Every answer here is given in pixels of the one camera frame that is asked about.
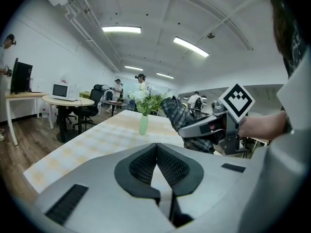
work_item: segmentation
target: fluorescent light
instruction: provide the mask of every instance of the fluorescent light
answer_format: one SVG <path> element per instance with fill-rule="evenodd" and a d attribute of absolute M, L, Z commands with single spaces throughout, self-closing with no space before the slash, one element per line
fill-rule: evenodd
<path fill-rule="evenodd" d="M 129 67 L 129 66 L 125 66 L 125 68 L 129 68 L 129 69 L 134 69 L 134 70 L 142 71 L 142 69 L 141 69 L 141 68 L 137 68 L 137 67 Z"/>
<path fill-rule="evenodd" d="M 204 56 L 204 57 L 208 57 L 209 54 L 207 52 L 204 52 L 202 49 L 199 49 L 198 47 L 196 47 L 195 45 L 183 40 L 183 39 L 180 39 L 178 37 L 175 37 L 174 39 L 174 42 L 181 45 L 181 46 L 184 46 L 185 48 L 188 48 L 192 51 L 195 51 L 197 52 L 198 54 Z"/>
<path fill-rule="evenodd" d="M 168 76 L 168 75 L 165 75 L 165 74 L 162 74 L 162 73 L 158 73 L 158 72 L 157 72 L 157 75 L 160 75 L 160 76 L 163 76 L 163 77 L 166 77 L 166 78 L 170 78 L 170 79 L 174 78 L 172 76 Z"/>
<path fill-rule="evenodd" d="M 141 33 L 141 27 L 103 27 L 104 32 L 129 32 L 129 33 Z"/>

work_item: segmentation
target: black monitor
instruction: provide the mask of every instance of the black monitor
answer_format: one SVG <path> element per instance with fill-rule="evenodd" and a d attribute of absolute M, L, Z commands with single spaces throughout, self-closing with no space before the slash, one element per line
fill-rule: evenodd
<path fill-rule="evenodd" d="M 11 80 L 11 93 L 17 94 L 19 92 L 29 91 L 32 69 L 32 65 L 18 62 L 18 58 L 16 58 Z"/>

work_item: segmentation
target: black backpack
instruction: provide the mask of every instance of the black backpack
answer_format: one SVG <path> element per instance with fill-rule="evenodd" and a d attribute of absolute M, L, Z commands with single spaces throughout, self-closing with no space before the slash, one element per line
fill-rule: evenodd
<path fill-rule="evenodd" d="M 112 92 L 111 91 L 107 91 L 106 100 L 112 100 Z"/>
<path fill-rule="evenodd" d="M 195 104 L 194 104 L 194 108 L 197 110 L 201 110 L 201 106 L 202 106 L 201 98 L 197 98 L 197 100 L 195 101 Z"/>

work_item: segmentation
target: yellow and white tablecloth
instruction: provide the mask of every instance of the yellow and white tablecloth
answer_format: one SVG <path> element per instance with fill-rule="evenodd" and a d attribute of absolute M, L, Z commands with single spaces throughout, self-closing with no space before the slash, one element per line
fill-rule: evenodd
<path fill-rule="evenodd" d="M 96 157 L 153 142 L 184 146 L 168 118 L 149 115 L 145 135 L 138 133 L 140 118 L 141 113 L 126 110 L 96 125 L 32 165 L 24 172 L 26 179 L 41 193 L 56 180 Z"/>

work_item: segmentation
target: vase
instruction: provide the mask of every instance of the vase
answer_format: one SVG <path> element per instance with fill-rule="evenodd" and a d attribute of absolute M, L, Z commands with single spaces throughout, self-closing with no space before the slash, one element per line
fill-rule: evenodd
<path fill-rule="evenodd" d="M 146 134 L 148 128 L 148 116 L 141 116 L 140 124 L 139 124 L 139 133 Z"/>

